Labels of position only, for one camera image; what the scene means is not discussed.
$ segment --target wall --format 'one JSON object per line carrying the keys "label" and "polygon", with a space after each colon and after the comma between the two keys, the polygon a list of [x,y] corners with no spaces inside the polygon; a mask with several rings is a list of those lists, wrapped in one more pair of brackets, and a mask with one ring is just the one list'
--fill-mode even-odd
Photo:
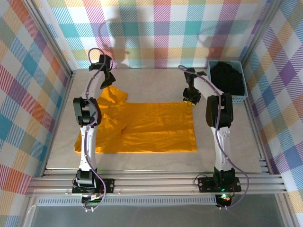
{"label": "wall", "polygon": [[89,66],[92,47],[110,54],[117,68],[240,59],[270,1],[36,0],[66,58],[80,68]]}
{"label": "wall", "polygon": [[302,0],[283,0],[245,75],[266,153],[303,226]]}
{"label": "wall", "polygon": [[21,0],[0,5],[0,227],[14,227],[68,80]]}

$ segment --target yellow shirt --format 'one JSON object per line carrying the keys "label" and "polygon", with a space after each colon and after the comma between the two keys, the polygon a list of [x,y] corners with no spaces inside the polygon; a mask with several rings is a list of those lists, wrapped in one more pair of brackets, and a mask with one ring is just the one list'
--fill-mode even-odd
{"label": "yellow shirt", "polygon": [[[197,151],[192,105],[187,103],[127,103],[116,87],[98,99],[102,121],[96,136],[97,153]],[[81,135],[75,143],[81,152]]]}

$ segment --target plaid wallpaper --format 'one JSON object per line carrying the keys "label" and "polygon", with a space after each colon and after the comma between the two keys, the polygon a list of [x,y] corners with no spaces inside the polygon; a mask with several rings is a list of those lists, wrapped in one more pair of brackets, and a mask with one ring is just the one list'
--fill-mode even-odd
{"label": "plaid wallpaper", "polygon": [[0,227],[15,227],[68,81],[21,0],[0,0]]}
{"label": "plaid wallpaper", "polygon": [[47,1],[36,3],[76,67],[87,68],[88,50],[99,47],[116,68],[174,68],[240,59],[271,0]]}
{"label": "plaid wallpaper", "polygon": [[244,71],[266,153],[303,226],[303,0],[283,0]]}

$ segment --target colorful checkered pattern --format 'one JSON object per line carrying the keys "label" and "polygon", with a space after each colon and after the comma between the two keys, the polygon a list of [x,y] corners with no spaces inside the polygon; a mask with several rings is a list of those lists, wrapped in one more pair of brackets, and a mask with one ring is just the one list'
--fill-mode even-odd
{"label": "colorful checkered pattern", "polygon": [[67,76],[21,0],[0,4],[0,227],[17,226],[39,173]]}
{"label": "colorful checkered pattern", "polygon": [[[48,0],[47,7],[36,2],[45,18],[52,14],[47,23],[79,68],[89,66],[92,47],[112,56],[116,68],[175,68],[241,59],[270,0]],[[98,59],[97,51],[92,59]]]}
{"label": "colorful checkered pattern", "polygon": [[302,0],[282,2],[244,71],[266,153],[303,226]]}

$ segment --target blue basket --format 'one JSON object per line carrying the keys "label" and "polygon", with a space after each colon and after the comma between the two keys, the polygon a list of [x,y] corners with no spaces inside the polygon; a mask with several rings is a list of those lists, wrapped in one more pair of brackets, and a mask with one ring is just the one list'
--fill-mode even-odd
{"label": "blue basket", "polygon": [[[211,74],[210,74],[210,69],[212,69],[220,60],[209,60],[208,62],[208,67],[207,67],[207,75],[210,81],[212,81]],[[235,70],[240,72],[242,74],[242,79],[243,79],[243,85],[244,85],[244,95],[243,96],[232,96],[232,102],[233,103],[242,103],[248,96],[247,93],[247,87],[246,87],[246,82],[245,82],[245,77],[243,73],[243,68],[241,65],[241,62],[239,61],[223,61],[227,64],[230,64]]]}

